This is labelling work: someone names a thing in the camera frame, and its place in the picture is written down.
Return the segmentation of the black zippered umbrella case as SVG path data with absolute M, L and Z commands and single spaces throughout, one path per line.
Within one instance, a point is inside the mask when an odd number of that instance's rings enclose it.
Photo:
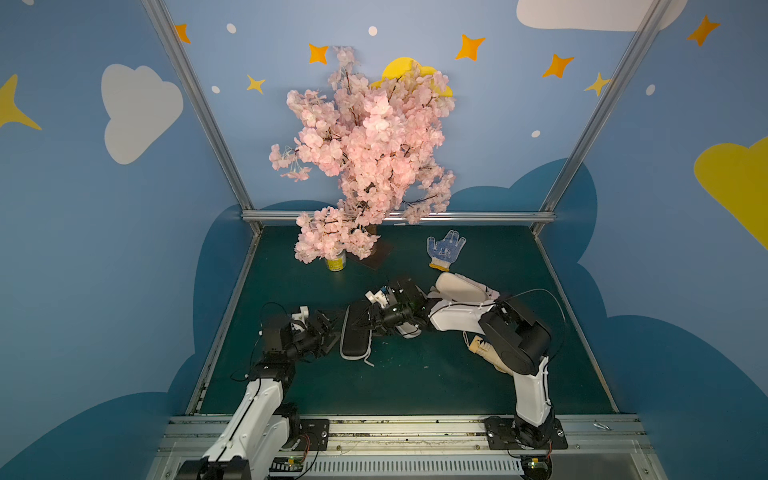
M 372 345 L 371 303 L 359 300 L 350 304 L 345 312 L 340 341 L 340 355 L 347 361 L 362 361 L 373 367 L 370 362 Z

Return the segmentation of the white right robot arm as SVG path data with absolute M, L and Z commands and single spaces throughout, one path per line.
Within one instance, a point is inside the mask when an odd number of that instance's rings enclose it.
M 548 389 L 552 333 L 518 297 L 444 272 L 429 292 L 405 279 L 368 291 L 365 298 L 364 324 L 377 334 L 473 333 L 468 349 L 513 378 L 515 441 L 528 448 L 551 444 L 556 435 Z

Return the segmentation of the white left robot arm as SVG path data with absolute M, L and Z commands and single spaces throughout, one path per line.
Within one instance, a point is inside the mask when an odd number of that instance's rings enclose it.
M 273 459 L 300 436 L 297 407 L 284 396 L 296 364 L 326 355 L 339 338 L 334 322 L 302 306 L 271 317 L 262 327 L 262 354 L 250 366 L 246 390 L 234 415 L 201 458 L 185 461 L 177 479 L 264 479 Z

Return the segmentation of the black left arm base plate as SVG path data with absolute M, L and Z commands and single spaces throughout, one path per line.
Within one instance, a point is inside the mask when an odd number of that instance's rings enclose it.
M 326 451 L 330 437 L 327 418 L 299 418 L 289 421 L 289 436 L 282 451 Z

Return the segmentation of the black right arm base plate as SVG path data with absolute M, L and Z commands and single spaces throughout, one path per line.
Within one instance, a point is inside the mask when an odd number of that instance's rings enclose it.
M 491 450 L 566 450 L 568 442 L 561 422 L 553 415 L 540 426 L 517 417 L 490 416 L 483 420 Z

